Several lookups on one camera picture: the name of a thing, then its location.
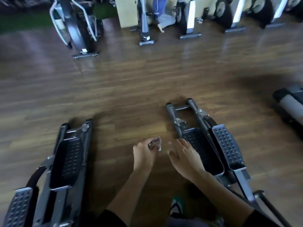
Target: wall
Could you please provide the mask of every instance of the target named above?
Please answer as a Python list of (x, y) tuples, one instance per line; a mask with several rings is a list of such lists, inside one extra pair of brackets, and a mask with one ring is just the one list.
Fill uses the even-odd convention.
[[(146, 0), (146, 7), (148, 11), (151, 11), (152, 9), (152, 1), (153, 0)], [(203, 13), (203, 9), (205, 7), (210, 7), (209, 14), (213, 14), (215, 11), (215, 3), (217, 0), (195, 0), (196, 1), (196, 13), (195, 17), (201, 17)], [(172, 2), (171, 0), (168, 0), (167, 3), (167, 9), (171, 9), (176, 5), (177, 0)], [(244, 9), (247, 9), (250, 7), (252, 0), (246, 0)], [(137, 6), (136, 6), (136, 0), (116, 0), (120, 25), (122, 28), (130, 27), (138, 24), (138, 17), (137, 17)]]

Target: hardwood floor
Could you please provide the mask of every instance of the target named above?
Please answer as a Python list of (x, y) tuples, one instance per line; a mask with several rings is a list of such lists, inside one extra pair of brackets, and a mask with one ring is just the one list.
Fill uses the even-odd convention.
[[(174, 195), (196, 200), (166, 154), (176, 132), (165, 104), (192, 97), (236, 138), (252, 188), (265, 190), (293, 227), (301, 226), (303, 142), (281, 121), (271, 94), (302, 81), (303, 28), (244, 23), (247, 30), (235, 34), (196, 24), (201, 38), (187, 41), (173, 26), (153, 30), (155, 44), (140, 47), (137, 33), (106, 20), (100, 54), (79, 60), (53, 28), (1, 35), (0, 221), (13, 190), (52, 152), (59, 126), (93, 117), (84, 209), (104, 210), (132, 171), (134, 142), (160, 135), (163, 151), (132, 225), (163, 226)], [(197, 207), (188, 206), (189, 215)]]

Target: black sleeve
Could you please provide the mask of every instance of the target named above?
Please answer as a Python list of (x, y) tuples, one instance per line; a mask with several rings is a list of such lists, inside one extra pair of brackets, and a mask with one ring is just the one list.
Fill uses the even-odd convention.
[(96, 220), (95, 227), (127, 227), (127, 225), (112, 211), (104, 210)]
[(243, 227), (256, 226), (279, 227), (274, 221), (255, 210), (245, 221)]

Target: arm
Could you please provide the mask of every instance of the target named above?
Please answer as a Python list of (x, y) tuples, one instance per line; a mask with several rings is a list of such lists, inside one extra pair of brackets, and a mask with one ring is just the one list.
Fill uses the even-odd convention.
[(156, 153), (160, 145), (149, 150), (148, 144), (157, 138), (146, 139), (134, 146), (134, 171), (116, 197), (106, 208), (116, 214), (127, 226), (139, 200), (141, 191), (149, 177), (156, 160)]
[(229, 225), (243, 226), (254, 209), (205, 171), (199, 154), (189, 142), (179, 139), (174, 144), (177, 152), (168, 154), (176, 170), (205, 194)]

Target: blue shirt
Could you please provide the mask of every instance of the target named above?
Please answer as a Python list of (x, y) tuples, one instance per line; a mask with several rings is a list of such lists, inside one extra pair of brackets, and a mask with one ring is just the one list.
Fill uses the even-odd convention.
[(156, 18), (164, 13), (165, 7), (166, 7), (166, 2), (167, 2), (167, 0), (154, 0), (153, 1), (152, 8), (153, 8), (154, 15)]

